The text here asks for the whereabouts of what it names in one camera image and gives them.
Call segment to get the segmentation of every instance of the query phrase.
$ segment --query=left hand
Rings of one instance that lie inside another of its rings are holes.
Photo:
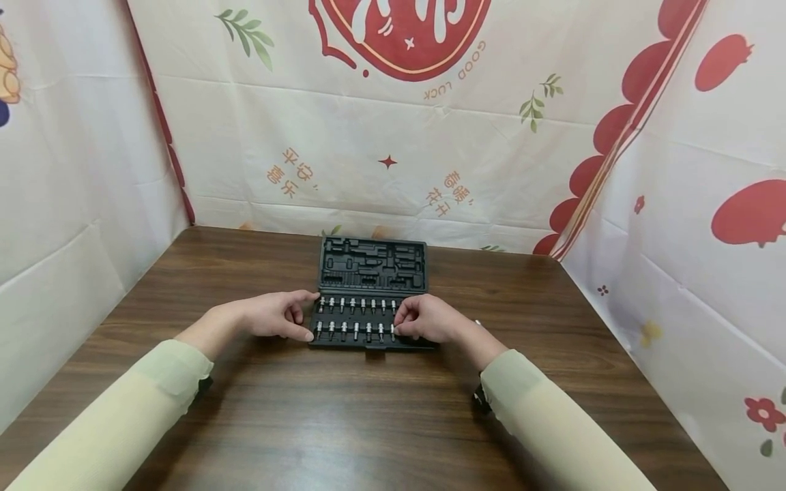
[[[237,315],[238,327],[256,336],[275,336],[310,342],[311,331],[303,327],[303,305],[319,298],[308,290],[279,291],[237,300],[223,307]]]

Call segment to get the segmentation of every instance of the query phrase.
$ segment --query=plastic tool tray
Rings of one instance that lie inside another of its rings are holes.
[[[313,347],[395,351],[436,347],[426,339],[392,333],[401,302],[428,291],[423,242],[327,236],[322,240],[319,291],[310,322]]]

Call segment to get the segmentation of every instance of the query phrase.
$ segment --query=sleeve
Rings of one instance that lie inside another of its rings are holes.
[[[559,483],[581,491],[655,491],[612,439],[521,353],[480,374],[497,419]]]
[[[212,368],[196,348],[162,342],[87,406],[8,490],[122,489],[186,413]]]

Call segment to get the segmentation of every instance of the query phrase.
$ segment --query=fabric backdrop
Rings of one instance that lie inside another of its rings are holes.
[[[782,488],[783,7],[129,4],[197,223],[551,253],[725,481]]]
[[[527,253],[663,40],[660,0],[129,4],[197,223]]]
[[[707,4],[646,127],[585,196],[583,230],[554,251],[740,490],[786,486],[784,16]]]
[[[0,9],[3,431],[186,223],[125,7]]]

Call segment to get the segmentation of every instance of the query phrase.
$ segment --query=wooden table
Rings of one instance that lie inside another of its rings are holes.
[[[0,487],[209,307],[313,289],[319,244],[186,230],[0,437]],[[432,247],[429,264],[432,294],[527,355],[658,489],[726,489],[557,262]],[[372,356],[242,339],[213,377],[127,489],[541,489],[520,445],[473,410],[477,374],[451,349]]]

